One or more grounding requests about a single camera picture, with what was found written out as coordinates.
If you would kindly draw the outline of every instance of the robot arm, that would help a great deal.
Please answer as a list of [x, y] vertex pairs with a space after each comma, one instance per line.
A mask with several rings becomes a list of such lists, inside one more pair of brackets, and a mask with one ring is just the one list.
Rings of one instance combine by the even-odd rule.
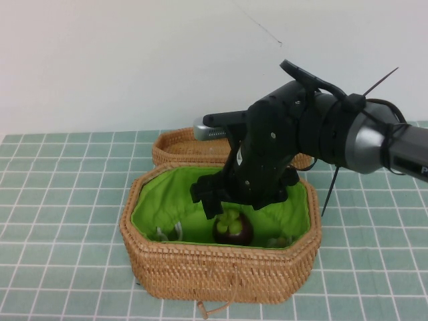
[[231, 146], [223, 169], [191, 187], [208, 219], [223, 212], [222, 201], [255, 210], [285, 201], [286, 187], [299, 181], [289, 166], [299, 152], [358, 173], [386, 167], [428, 182], [427, 129], [406, 124], [389, 102], [347, 96], [287, 60], [281, 67], [295, 80], [248, 110], [195, 123], [196, 139], [227, 137]]

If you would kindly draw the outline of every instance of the black cable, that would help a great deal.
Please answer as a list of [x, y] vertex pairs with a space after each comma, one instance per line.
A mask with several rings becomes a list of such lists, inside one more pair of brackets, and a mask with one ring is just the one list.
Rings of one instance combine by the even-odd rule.
[[382, 165], [388, 169], [392, 174], [395, 175], [401, 175], [403, 176], [403, 173], [397, 173], [391, 169], [391, 158], [389, 156], [389, 148], [391, 147], [394, 139], [395, 133], [397, 133], [399, 130], [408, 128], [410, 125], [406, 122], [398, 123], [398, 124], [387, 124], [387, 132], [385, 134], [385, 139], [383, 140], [383, 143], [381, 145], [381, 162]]
[[381, 105], [388, 106], [389, 109], [391, 109], [391, 112], [393, 112], [393, 114], [397, 117], [399, 122], [402, 122], [405, 124], [407, 123], [406, 118], [404, 117], [403, 113], [392, 102], [389, 102], [388, 100], [376, 99], [376, 98], [369, 98], [366, 101], [367, 102], [374, 102], [375, 104], [381, 104]]
[[339, 166], [336, 166], [336, 170], [334, 171], [333, 179], [332, 179], [332, 182], [330, 183], [330, 188], [328, 190], [326, 201], [324, 202], [324, 208], [322, 209], [321, 217], [324, 216], [324, 212], [326, 210], [328, 201], [330, 200], [330, 196], [332, 194], [333, 187], [334, 187], [334, 182], [336, 182], [337, 174], [339, 173], [339, 168], [340, 168]]

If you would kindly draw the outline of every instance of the basket handle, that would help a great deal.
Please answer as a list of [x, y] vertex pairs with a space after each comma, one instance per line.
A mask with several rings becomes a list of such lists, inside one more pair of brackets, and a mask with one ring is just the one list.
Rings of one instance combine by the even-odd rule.
[[224, 309], [226, 309], [228, 306], [230, 306], [235, 301], [236, 293], [238, 292], [238, 283], [239, 283], [238, 282], [238, 269], [236, 266], [235, 266], [235, 273], [233, 274], [233, 276], [235, 277], [235, 282], [234, 282], [235, 286], [233, 289], [232, 297], [224, 306], [221, 306], [220, 308], [217, 308], [217, 309], [214, 309], [211, 311], [207, 311], [207, 309], [205, 309], [205, 306], [203, 305], [203, 302], [202, 301], [198, 302], [198, 309], [199, 309], [199, 312], [201, 313], [202, 318], [204, 320], [208, 319], [208, 317], [214, 313], [218, 313], [220, 311], [223, 311]]

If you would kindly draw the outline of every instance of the white wall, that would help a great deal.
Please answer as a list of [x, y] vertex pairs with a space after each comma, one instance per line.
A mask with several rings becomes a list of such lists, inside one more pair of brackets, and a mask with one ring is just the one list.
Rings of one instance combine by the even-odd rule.
[[191, 126], [289, 81], [285, 58], [348, 93], [399, 66], [372, 96], [428, 119], [427, 9], [426, 0], [0, 0], [0, 132]]

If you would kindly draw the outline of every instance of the small white object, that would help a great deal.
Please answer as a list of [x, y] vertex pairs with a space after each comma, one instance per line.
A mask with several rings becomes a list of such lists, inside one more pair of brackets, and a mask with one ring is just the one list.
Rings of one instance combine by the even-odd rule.
[[165, 242], [167, 242], [167, 241], [168, 241], [168, 237], [167, 237], [164, 233], [162, 233], [162, 231], [161, 231], [161, 228], [160, 228], [160, 227], [158, 227], [158, 228], [156, 229], [156, 234], [159, 236], [159, 239], [160, 239], [161, 241], [165, 241]]
[[182, 241], [183, 240], [183, 228], [181, 227], [181, 223], [178, 222], [175, 226], [175, 231], [177, 232], [177, 235], [179, 236], [179, 238], [177, 239], [177, 241]]

